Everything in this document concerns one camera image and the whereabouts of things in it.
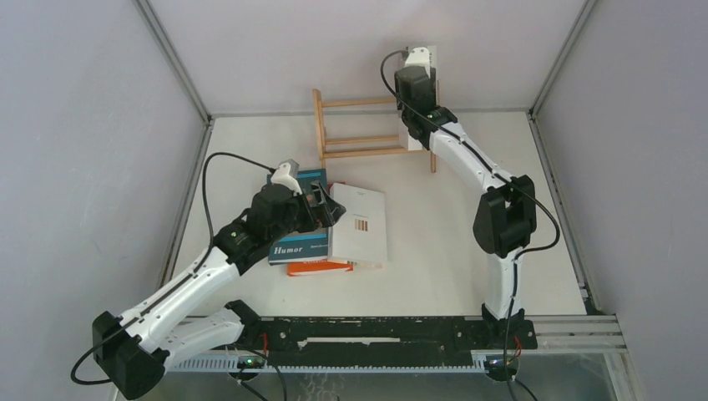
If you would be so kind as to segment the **orange book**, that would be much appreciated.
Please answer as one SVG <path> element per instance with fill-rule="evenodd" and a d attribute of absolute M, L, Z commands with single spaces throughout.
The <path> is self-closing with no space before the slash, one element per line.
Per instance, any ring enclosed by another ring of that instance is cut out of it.
<path fill-rule="evenodd" d="M 316 220 L 316 229 L 321 225 L 317 220 L 317 208 L 310 207 L 312 215 Z M 319 261 L 303 261 L 303 262 L 293 262 L 286 264 L 286 273 L 290 277 L 303 277 L 309 275 L 323 274 L 328 272 L 349 272 L 352 270 L 352 264 L 348 262 L 336 262 L 330 258 L 330 245 L 331 245 L 331 229 L 329 235 L 329 246 L 328 246 L 328 256 L 324 260 Z"/>

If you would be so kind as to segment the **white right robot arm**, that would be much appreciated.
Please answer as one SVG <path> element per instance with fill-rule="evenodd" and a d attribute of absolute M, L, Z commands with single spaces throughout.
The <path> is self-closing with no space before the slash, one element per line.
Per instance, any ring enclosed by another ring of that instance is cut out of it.
<path fill-rule="evenodd" d="M 408 136 L 483 192 L 472 227 L 489 263 L 483 339 L 492 347 L 505 347 L 515 337 L 514 324 L 523 321 L 517 300 L 519 266 L 537 229 L 534 182 L 526 175 L 502 172 L 469 139 L 457 116 L 438 104 L 431 71 L 422 66 L 403 67 L 387 89 L 397 100 Z"/>

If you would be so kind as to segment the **white Singularity palm book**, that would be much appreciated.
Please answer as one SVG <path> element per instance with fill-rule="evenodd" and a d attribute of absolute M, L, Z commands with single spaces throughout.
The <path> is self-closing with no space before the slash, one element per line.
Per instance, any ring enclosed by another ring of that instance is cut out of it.
<path fill-rule="evenodd" d="M 437 79 L 437 46 L 428 44 L 429 52 L 429 76 L 432 80 L 435 103 L 439 104 L 439 83 Z"/>

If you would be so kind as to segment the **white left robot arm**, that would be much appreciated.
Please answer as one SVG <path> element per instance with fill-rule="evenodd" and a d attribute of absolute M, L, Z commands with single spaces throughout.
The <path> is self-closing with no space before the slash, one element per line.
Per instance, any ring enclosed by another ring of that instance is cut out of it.
<path fill-rule="evenodd" d="M 332 227 L 346 214 L 346 207 L 325 188 L 311 188 L 312 195 L 307 195 L 284 185 L 264 185 L 250 207 L 212 236 L 189 268 L 118 316 L 108 311 L 98 315 L 92 323 L 90 356 L 107 382 L 127 400 L 135 400 L 169 368 L 207 349 L 229 343 L 255 346 L 260 324 L 239 317 L 231 302 L 210 317 L 178 325 L 217 289 L 267 258 L 275 242 L 292 232 Z"/>

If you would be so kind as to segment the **grey notebook with elastic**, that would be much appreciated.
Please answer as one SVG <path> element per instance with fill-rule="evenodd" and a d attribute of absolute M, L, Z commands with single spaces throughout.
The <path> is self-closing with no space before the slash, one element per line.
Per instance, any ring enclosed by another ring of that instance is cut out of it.
<path fill-rule="evenodd" d="M 407 151 L 426 151 L 424 146 L 410 135 L 408 127 L 401 119 L 398 121 L 398 143 Z"/>

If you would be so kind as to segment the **white thick book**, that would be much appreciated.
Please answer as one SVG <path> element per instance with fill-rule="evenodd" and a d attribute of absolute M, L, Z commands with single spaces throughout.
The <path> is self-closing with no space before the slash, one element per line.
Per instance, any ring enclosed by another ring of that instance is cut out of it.
<path fill-rule="evenodd" d="M 331 228 L 328 259 L 383 267 L 388 262 L 385 195 L 342 183 L 333 184 L 330 195 L 346 212 Z"/>

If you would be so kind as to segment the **teal Humor book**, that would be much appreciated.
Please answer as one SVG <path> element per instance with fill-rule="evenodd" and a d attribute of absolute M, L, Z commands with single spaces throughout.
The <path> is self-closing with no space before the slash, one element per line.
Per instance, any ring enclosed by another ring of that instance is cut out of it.
<path fill-rule="evenodd" d="M 326 186 L 326 170 L 300 170 L 297 174 L 297 180 L 308 202 L 315 206 L 317 196 L 314 193 L 313 184 L 319 183 L 323 187 Z M 328 256 L 329 235 L 330 229 L 321 226 L 314 231 L 292 232 L 271 247 L 267 261 L 274 266 L 293 262 L 324 260 Z"/>

